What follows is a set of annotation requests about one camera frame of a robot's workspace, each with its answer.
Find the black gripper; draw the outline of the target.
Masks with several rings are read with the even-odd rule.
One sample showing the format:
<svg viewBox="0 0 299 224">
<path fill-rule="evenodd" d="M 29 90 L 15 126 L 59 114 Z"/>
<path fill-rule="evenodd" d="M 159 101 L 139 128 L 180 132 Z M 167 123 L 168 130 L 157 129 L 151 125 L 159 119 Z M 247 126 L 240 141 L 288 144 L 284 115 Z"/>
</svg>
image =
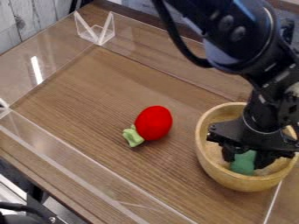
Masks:
<svg viewBox="0 0 299 224">
<path fill-rule="evenodd" d="M 256 151 L 255 168 L 264 169 L 279 158 L 292 158 L 299 152 L 299 141 L 287 136 L 283 131 L 256 131 L 247 124 L 244 117 L 208 126 L 207 140 L 222 146 L 222 156 L 226 162 L 235 161 L 235 155 Z"/>
</svg>

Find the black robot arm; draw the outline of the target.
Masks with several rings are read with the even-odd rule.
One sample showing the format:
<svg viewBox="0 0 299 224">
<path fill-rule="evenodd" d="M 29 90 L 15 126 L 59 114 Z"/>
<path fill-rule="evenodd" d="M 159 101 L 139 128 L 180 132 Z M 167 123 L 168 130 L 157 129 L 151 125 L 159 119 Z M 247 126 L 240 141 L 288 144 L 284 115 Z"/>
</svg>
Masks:
<svg viewBox="0 0 299 224">
<path fill-rule="evenodd" d="M 238 118 L 215 122 L 207 140 L 226 161 L 254 151 L 263 169 L 299 152 L 299 54 L 292 28 L 267 0 L 151 0 L 172 42 L 199 67 L 242 76 L 252 85 Z"/>
</svg>

